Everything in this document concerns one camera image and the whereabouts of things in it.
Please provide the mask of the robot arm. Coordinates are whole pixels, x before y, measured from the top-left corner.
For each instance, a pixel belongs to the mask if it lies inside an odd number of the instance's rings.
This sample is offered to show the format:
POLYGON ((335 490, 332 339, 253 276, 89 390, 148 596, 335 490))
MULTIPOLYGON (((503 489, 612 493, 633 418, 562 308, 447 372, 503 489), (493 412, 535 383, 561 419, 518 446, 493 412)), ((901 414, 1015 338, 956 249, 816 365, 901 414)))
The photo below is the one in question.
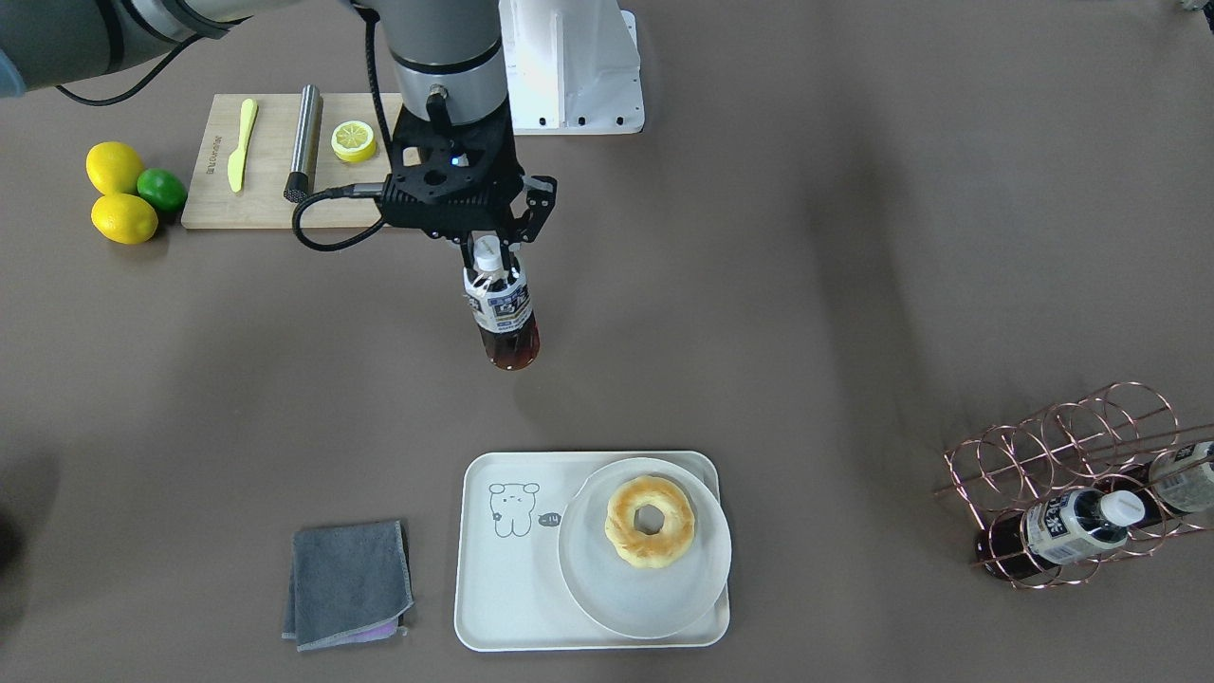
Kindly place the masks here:
MULTIPOLYGON (((270 1, 5 1, 2 96, 161 66, 202 39, 219 40, 270 1)), ((385 226, 421 230, 461 250, 466 269, 521 275, 514 250, 533 241, 556 200, 556 180, 517 160, 507 99, 503 19, 494 1, 354 1, 395 58, 402 107, 382 133, 390 173, 378 183, 319 190, 297 204, 293 233, 314 250, 340 250, 385 226), (378 222, 344 241, 310 241, 301 228, 314 203, 370 199, 378 222)))

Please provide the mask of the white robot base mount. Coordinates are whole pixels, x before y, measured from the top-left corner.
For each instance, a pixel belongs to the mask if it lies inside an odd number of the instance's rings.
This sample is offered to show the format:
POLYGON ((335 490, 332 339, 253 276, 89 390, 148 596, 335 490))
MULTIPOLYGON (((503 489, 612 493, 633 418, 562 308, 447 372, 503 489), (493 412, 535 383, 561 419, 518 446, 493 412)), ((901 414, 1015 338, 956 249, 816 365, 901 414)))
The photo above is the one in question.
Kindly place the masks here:
POLYGON ((514 133, 640 133, 636 19, 615 1, 500 1, 514 133))

